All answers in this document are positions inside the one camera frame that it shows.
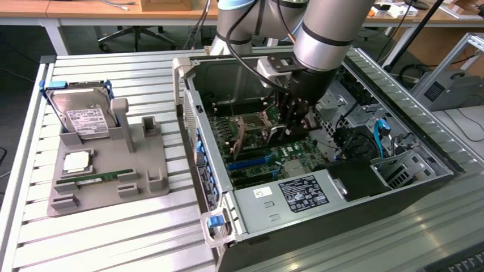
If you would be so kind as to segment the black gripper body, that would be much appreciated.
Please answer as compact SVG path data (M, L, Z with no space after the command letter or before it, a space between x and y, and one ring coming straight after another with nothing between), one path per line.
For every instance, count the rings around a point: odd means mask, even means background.
M312 70L304 65L295 64L290 79L290 101L316 104L327 93L331 83L335 80L339 68L328 71Z

